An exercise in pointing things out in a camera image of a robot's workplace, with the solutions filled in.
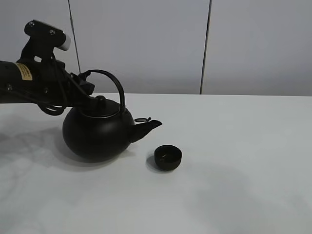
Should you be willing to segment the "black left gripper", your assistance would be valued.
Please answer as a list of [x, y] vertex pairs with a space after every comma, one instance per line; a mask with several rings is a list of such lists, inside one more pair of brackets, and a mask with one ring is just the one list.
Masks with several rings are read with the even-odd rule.
[[[0, 102], [70, 105], [70, 113], [93, 112], [99, 107], [99, 98], [90, 96], [95, 88], [87, 81], [90, 74], [91, 71], [69, 74], [65, 71], [65, 63], [59, 60], [1, 61]], [[69, 77], [80, 94], [71, 95]]]

